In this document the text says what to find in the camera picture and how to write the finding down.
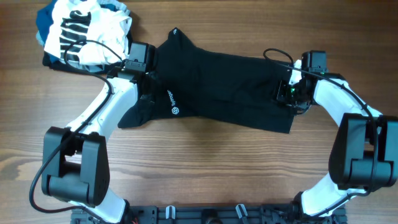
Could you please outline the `black t-shirt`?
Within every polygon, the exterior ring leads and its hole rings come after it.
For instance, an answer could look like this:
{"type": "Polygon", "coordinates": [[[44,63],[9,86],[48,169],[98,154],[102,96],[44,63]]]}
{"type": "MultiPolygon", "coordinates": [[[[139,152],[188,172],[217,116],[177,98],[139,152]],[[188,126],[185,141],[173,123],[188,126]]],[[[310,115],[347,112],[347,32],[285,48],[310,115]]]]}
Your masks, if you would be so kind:
{"type": "Polygon", "coordinates": [[[269,60],[209,52],[178,28],[155,50],[162,82],[155,103],[138,102],[127,127],[155,119],[201,116],[250,128],[289,133],[295,113],[272,101],[282,71],[269,60]]]}

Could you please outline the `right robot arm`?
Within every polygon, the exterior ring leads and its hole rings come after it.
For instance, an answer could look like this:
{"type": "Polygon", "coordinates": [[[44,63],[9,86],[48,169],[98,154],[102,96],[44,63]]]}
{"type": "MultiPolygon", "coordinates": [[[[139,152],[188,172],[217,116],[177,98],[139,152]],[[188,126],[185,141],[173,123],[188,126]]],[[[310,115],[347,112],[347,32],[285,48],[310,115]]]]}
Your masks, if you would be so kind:
{"type": "Polygon", "coordinates": [[[292,222],[319,222],[355,197],[397,181],[397,117],[366,104],[338,73],[326,67],[326,53],[311,50],[283,67],[291,73],[275,93],[278,103],[305,113],[319,105],[338,125],[328,173],[298,193],[284,216],[292,222]]]}

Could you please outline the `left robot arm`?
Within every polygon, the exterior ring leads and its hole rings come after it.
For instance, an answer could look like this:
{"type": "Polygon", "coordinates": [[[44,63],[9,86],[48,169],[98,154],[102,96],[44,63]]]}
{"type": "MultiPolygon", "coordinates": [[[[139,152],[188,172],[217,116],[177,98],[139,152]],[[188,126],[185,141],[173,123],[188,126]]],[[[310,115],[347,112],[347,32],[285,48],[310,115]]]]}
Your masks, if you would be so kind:
{"type": "Polygon", "coordinates": [[[93,223],[132,223],[127,200],[109,187],[106,142],[116,128],[127,127],[132,108],[146,96],[141,83],[153,69],[155,47],[133,42],[128,59],[114,67],[87,109],[64,128],[51,127],[44,136],[43,163],[29,192],[41,184],[43,194],[70,203],[93,223]]]}

